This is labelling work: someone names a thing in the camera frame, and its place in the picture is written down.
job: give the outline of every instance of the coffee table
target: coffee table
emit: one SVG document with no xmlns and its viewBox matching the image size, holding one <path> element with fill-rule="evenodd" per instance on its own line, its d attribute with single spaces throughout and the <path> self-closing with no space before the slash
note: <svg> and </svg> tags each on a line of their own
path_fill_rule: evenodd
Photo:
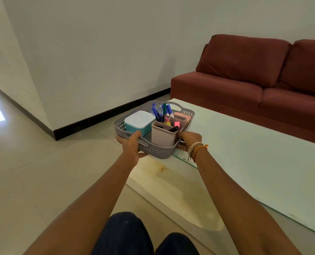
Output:
<svg viewBox="0 0 315 255">
<path fill-rule="evenodd" d="M 315 254 L 315 143 L 171 101 L 195 111 L 189 130 L 202 135 L 221 167 L 270 212 L 303 254 Z M 147 156 L 127 184 L 217 255 L 237 254 L 196 164 L 187 158 L 181 150 L 164 160 Z"/>
</svg>

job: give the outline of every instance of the sofa backrest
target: sofa backrest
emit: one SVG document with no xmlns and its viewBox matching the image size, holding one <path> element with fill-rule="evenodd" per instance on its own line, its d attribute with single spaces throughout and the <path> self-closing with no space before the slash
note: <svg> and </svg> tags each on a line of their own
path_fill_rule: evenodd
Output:
<svg viewBox="0 0 315 255">
<path fill-rule="evenodd" d="M 292 45 L 279 80 L 282 86 L 315 94 L 315 40 L 302 39 Z"/>
<path fill-rule="evenodd" d="M 269 88 L 275 85 L 290 46 L 281 39 L 214 35 L 196 71 Z"/>
</svg>

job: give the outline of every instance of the dark jeans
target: dark jeans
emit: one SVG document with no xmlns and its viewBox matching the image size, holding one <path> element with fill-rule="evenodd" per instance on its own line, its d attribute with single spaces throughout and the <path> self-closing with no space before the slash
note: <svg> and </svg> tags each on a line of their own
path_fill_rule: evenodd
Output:
<svg viewBox="0 0 315 255">
<path fill-rule="evenodd" d="M 131 212 L 113 214 L 99 236 L 91 255 L 199 255 L 189 238 L 169 234 L 154 252 L 142 221 Z"/>
</svg>

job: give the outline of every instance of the sofa cushion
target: sofa cushion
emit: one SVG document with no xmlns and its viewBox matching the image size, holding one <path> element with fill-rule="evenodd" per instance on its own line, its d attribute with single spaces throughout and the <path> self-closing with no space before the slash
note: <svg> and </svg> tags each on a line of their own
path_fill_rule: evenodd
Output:
<svg viewBox="0 0 315 255">
<path fill-rule="evenodd" d="M 272 87 L 290 46 L 281 39 L 214 35 L 196 71 Z"/>
<path fill-rule="evenodd" d="M 315 40 L 298 40 L 290 48 L 280 80 L 315 94 Z"/>
<path fill-rule="evenodd" d="M 315 132 L 315 97 L 284 89 L 264 89 L 259 115 Z"/>
<path fill-rule="evenodd" d="M 173 98 L 191 95 L 240 111 L 256 111 L 262 88 L 247 82 L 230 80 L 202 72 L 190 72 L 172 78 Z"/>
</svg>

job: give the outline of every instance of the basket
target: basket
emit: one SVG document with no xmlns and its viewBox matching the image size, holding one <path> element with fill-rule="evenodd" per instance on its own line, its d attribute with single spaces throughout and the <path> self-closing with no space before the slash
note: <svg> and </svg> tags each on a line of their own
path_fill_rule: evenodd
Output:
<svg viewBox="0 0 315 255">
<path fill-rule="evenodd" d="M 124 124 L 124 119 L 127 118 L 128 116 L 136 113 L 137 111 L 141 111 L 141 110 L 142 111 L 146 111 L 146 112 L 150 112 L 152 114 L 152 116 L 153 116 L 153 112 L 152 112 L 152 105 L 153 105 L 153 103 L 155 103 L 155 107 L 159 111 L 162 111 L 163 102 L 149 101 L 149 102 L 143 104 L 142 106 L 139 106 L 139 107 L 135 108 L 134 110 L 130 111 L 126 115 L 120 117 L 116 121 L 114 121 L 114 128 L 115 128 L 116 134 L 118 136 L 120 136 L 121 138 L 129 139 L 129 137 L 131 136 L 132 133 L 126 131 L 126 126 Z M 195 116 L 195 112 L 193 110 L 183 108 L 181 105 L 179 105 L 179 104 L 177 104 L 175 102 L 166 102 L 166 104 L 176 105 L 176 106 L 181 108 L 181 111 L 172 110 L 173 113 L 174 112 L 180 112 L 182 114 L 186 114 L 186 115 L 189 115 L 189 116 L 192 117 L 192 120 L 189 122 L 187 127 L 185 129 L 183 129 L 183 131 L 187 131 L 189 129 L 190 124 L 193 121 L 193 118 Z M 144 138 L 140 137 L 138 139 L 138 149 L 146 152 L 149 155 L 152 155 L 152 156 L 154 156 L 156 158 L 160 158 L 160 159 L 166 159 L 166 158 L 170 157 L 174 153 L 174 151 L 177 149 L 177 146 L 181 142 L 181 139 L 179 139 L 172 147 L 170 147 L 170 148 L 163 148 L 163 147 L 160 147 L 158 145 L 155 145 L 155 144 L 151 143 L 151 137 L 152 137 L 151 132 L 148 133 Z"/>
</svg>

